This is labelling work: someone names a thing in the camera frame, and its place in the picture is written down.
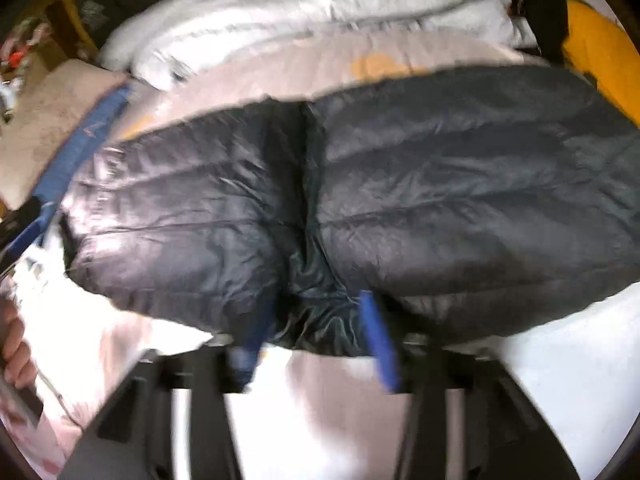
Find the person's left hand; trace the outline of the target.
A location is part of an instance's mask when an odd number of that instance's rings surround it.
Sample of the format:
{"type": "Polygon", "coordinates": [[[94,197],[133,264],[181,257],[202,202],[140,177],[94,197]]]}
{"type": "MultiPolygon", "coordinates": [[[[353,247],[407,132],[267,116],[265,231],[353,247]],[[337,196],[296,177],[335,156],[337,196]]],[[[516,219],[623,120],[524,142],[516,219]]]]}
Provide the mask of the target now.
{"type": "Polygon", "coordinates": [[[2,359],[6,362],[4,379],[17,389],[32,388],[38,370],[25,340],[23,319],[14,302],[4,297],[1,298],[1,314],[6,326],[6,338],[1,346],[2,359]]]}

